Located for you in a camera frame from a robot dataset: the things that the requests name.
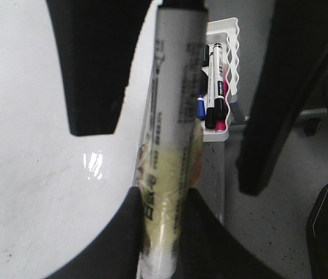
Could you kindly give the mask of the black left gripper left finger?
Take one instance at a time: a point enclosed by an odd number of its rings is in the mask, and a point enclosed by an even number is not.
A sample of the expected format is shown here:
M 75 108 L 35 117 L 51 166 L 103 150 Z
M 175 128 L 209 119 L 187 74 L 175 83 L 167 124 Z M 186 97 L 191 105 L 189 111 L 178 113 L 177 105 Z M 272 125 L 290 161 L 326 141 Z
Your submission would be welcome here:
M 48 278 L 136 278 L 142 246 L 140 190 L 131 187 L 100 234 Z

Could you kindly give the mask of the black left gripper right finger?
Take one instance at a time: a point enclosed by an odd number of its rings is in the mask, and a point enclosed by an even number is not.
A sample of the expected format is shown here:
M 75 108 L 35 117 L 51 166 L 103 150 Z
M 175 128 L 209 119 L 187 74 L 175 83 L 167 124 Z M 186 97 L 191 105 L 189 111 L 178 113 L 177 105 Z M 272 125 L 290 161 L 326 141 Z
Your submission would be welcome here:
M 224 228 L 195 188 L 185 203 L 180 250 L 184 278 L 275 277 Z

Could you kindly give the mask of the second black robot link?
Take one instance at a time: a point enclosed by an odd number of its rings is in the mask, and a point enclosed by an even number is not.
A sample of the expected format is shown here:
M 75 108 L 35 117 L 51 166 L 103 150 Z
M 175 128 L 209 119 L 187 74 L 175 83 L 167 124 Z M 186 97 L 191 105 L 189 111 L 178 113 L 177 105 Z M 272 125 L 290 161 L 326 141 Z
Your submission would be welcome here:
M 328 72 L 328 1 L 276 1 L 264 64 L 236 162 L 239 189 L 268 185 L 290 131 Z

